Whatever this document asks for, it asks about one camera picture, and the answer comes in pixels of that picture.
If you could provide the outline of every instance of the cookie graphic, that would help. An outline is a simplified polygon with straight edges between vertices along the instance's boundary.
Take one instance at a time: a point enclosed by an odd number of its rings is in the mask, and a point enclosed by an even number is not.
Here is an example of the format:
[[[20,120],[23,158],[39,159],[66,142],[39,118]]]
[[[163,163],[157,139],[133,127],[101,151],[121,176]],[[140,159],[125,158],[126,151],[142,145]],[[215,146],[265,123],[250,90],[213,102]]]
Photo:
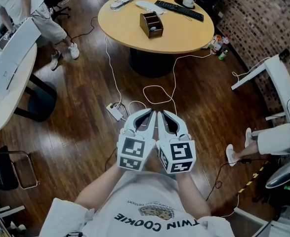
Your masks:
[[[161,219],[169,220],[171,218],[171,213],[168,211],[160,210],[160,214],[157,216]]]
[[[151,207],[143,207],[140,208],[140,211],[148,214],[148,215],[159,215],[160,214],[160,210],[156,209],[156,208],[151,208]]]

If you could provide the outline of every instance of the shorts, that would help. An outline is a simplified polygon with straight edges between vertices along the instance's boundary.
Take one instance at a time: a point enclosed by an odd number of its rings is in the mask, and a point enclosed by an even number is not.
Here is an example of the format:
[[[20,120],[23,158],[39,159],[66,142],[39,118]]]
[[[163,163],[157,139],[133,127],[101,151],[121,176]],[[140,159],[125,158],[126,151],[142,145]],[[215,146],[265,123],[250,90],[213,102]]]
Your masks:
[[[52,20],[44,2],[32,13],[32,20],[41,32],[41,36],[36,41],[39,47],[48,44],[48,42],[59,44],[67,37],[65,30]]]
[[[267,129],[258,134],[258,148],[262,155],[290,154],[290,123]]]

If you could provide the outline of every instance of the yellow and black tape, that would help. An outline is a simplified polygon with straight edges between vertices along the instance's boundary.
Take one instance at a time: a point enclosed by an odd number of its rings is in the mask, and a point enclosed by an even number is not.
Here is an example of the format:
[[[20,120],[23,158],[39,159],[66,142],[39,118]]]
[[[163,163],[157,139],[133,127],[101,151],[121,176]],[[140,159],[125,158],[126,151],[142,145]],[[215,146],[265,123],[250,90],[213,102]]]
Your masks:
[[[237,193],[236,193],[236,196],[238,196],[241,192],[243,192],[258,176],[259,176],[259,174],[260,174],[260,172],[261,171],[263,171],[263,169],[264,169],[264,166],[266,165],[266,164],[268,164],[269,163],[269,161],[266,161],[265,163],[264,163],[264,165],[259,169],[259,171],[258,171],[258,173],[254,173],[253,174],[253,177],[252,177],[252,179],[245,185],[245,186],[243,186],[242,187],[242,189],[240,190],[240,191],[238,191]]]

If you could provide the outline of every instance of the keyboard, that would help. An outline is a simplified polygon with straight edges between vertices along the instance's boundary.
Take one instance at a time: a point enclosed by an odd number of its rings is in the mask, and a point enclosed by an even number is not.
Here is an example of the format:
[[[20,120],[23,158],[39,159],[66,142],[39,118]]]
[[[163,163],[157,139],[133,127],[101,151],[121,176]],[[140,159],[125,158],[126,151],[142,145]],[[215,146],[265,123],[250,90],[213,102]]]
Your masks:
[[[155,2],[155,5],[157,5],[161,8],[167,9],[167,10],[175,11],[175,12],[183,14],[185,16],[189,16],[191,18],[197,19],[197,20],[202,21],[202,22],[204,21],[204,16],[202,14],[200,14],[196,11],[184,8],[182,6],[170,3],[170,2],[164,2],[164,1],[157,0]]]

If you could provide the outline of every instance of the bottle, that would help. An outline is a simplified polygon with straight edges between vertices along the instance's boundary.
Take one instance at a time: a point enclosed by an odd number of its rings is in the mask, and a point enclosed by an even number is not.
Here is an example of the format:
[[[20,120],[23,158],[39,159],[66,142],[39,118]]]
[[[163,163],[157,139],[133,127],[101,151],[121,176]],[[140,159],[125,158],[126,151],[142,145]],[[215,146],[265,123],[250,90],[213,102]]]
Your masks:
[[[222,61],[226,57],[227,53],[228,50],[223,51],[218,58]]]

